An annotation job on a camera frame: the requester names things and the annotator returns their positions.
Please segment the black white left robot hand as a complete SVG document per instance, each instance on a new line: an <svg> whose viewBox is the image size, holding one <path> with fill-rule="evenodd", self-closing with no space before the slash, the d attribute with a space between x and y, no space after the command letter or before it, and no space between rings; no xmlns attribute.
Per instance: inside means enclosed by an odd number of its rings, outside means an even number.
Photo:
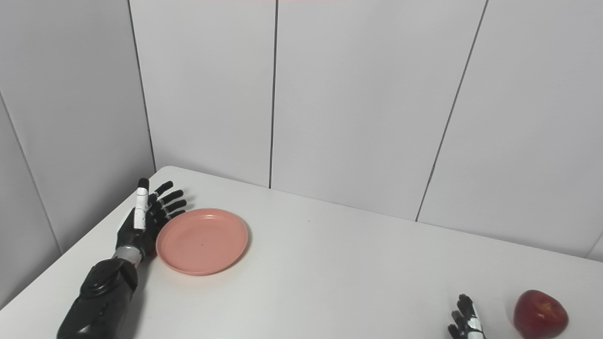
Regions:
<svg viewBox="0 0 603 339"><path fill-rule="evenodd" d="M117 249L133 247L144 259L155 255L160 231L169 221L183 214L187 206L183 190L168 192L173 187L174 182L170 180L149 190L149 179L139 180L134 207L118 230Z"/></svg>

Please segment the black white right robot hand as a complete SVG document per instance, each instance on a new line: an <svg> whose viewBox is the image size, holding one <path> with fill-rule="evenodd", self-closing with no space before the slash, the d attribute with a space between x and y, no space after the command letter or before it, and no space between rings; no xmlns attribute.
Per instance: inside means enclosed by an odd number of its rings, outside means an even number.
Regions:
<svg viewBox="0 0 603 339"><path fill-rule="evenodd" d="M466 294L460 294L457 308L451 312L454 320L448 326L448 332L453 339L486 339L484 327L481 324L473 300Z"/></svg>

